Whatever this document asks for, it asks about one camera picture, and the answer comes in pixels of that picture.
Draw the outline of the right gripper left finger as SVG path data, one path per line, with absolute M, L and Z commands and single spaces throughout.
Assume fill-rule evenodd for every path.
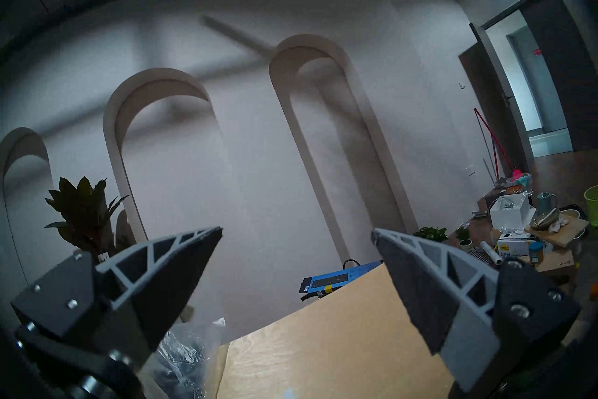
M 95 264 L 66 258 L 11 302 L 23 347 L 82 365 L 117 352 L 141 367 L 186 307 L 221 227 L 138 243 Z

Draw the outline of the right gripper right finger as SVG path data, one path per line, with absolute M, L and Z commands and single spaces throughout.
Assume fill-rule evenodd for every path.
M 450 245 L 376 228 L 371 240 L 429 352 L 463 394 L 493 394 L 558 348 L 580 305 L 519 258 L 494 269 Z

